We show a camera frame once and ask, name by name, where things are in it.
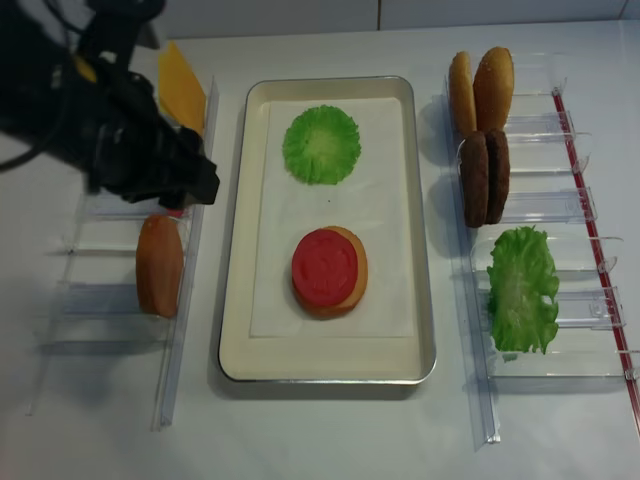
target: yellow cheese slice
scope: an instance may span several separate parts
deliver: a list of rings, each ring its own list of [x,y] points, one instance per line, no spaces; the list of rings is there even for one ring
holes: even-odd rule
[[[203,136],[206,96],[174,42],[158,57],[158,97],[161,109]]]

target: brown patty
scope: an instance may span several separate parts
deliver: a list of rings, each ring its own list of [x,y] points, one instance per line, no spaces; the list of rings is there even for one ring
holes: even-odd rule
[[[509,195],[509,147],[507,136],[500,130],[491,130],[485,135],[489,154],[489,201],[486,223],[495,224],[502,218],[504,204]]]
[[[489,200],[489,158],[482,132],[473,132],[460,149],[460,177],[464,193],[464,221],[479,228],[487,217]]]

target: tomato slice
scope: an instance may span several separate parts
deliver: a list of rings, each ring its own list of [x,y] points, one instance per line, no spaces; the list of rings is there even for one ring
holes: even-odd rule
[[[293,286],[304,300],[318,307],[345,300],[358,279],[358,255],[351,242],[333,230],[304,236],[291,261]]]

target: white wall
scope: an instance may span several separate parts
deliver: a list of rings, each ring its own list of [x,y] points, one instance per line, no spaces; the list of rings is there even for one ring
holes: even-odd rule
[[[622,18],[640,20],[640,0],[629,0],[622,12]]]
[[[59,27],[42,0],[19,0],[49,32]],[[84,0],[60,0],[83,26]],[[381,28],[640,18],[640,0],[381,0]],[[222,37],[364,31],[377,28],[378,0],[167,0],[168,37]]]
[[[377,0],[168,0],[169,37],[376,30]]]
[[[451,25],[611,20],[625,0],[382,0],[383,30]]]

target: lettuce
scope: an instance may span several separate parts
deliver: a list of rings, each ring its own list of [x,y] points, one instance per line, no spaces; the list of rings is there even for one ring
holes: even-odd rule
[[[534,352],[558,333],[560,281],[547,246],[547,234],[531,227],[505,231],[491,252],[491,335],[500,351]]]
[[[337,184],[351,173],[360,152],[356,122],[338,107],[327,105],[296,117],[282,144],[285,168],[308,184]]]

